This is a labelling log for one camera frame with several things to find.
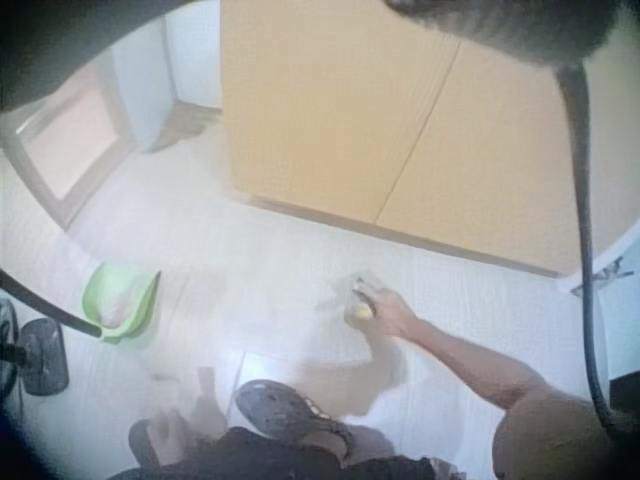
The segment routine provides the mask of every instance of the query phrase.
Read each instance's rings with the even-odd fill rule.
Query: black shorts
[[[341,468],[320,447],[287,445],[244,428],[232,428],[215,444],[202,446],[184,462],[129,470],[112,480],[435,480],[428,459],[389,457]]]

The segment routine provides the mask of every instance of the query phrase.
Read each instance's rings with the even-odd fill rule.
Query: cable
[[[596,415],[607,435],[622,447],[629,445],[630,435],[616,424],[613,412],[602,392],[598,379],[598,367],[593,334],[593,243],[591,236],[590,208],[590,107],[589,86],[583,64],[556,72],[558,85],[564,98],[573,157],[573,181],[580,235],[580,259],[582,262],[582,316],[584,356],[587,382]]]
[[[85,322],[81,318],[56,307],[44,298],[36,295],[20,282],[12,278],[6,271],[0,268],[0,288],[12,297],[20,300],[25,305],[39,311],[43,315],[55,318],[66,327],[73,328],[79,332],[86,333],[92,337],[100,338],[102,329],[96,325]]]

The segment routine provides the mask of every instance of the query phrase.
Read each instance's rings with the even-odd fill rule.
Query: dustpan
[[[89,323],[102,330],[103,341],[117,343],[139,333],[151,319],[160,272],[101,264],[91,275],[82,295],[82,309]],[[117,325],[107,323],[105,309],[124,304]]]

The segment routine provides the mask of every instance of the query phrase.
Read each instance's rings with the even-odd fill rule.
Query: foot
[[[287,385],[253,380],[238,389],[235,402],[245,418],[268,437],[300,443],[314,432],[327,432],[342,439],[346,446],[345,458],[353,450],[353,437],[344,424],[330,418],[310,399]]]

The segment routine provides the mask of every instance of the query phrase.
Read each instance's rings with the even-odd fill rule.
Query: door frame
[[[2,142],[7,158],[35,199],[65,231],[69,229],[89,198],[136,147],[136,141],[117,86],[111,49],[107,49],[87,65],[90,65],[89,68],[96,69],[100,93],[104,97],[108,115],[118,134],[118,140],[93,162],[64,198],[60,199],[54,195],[35,163],[25,151],[19,133],[16,132],[21,125],[37,115],[34,112],[39,111],[39,108],[34,108],[34,106],[43,106],[47,99],[38,100],[34,104],[0,117],[0,142]],[[75,104],[81,95],[65,100],[53,108],[57,109],[56,113],[59,114],[65,108]]]

